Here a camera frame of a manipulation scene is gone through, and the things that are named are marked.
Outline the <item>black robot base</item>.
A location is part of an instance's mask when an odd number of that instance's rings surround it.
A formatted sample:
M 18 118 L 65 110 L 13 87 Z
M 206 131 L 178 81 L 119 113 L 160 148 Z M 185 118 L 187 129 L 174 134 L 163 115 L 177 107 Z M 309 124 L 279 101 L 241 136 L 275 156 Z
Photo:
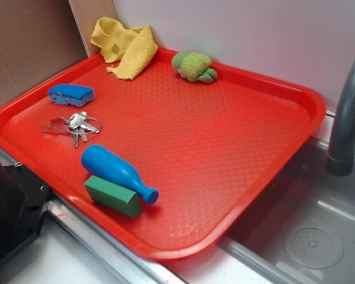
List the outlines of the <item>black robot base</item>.
M 39 237 L 50 196 L 28 167 L 0 163 L 0 265 Z

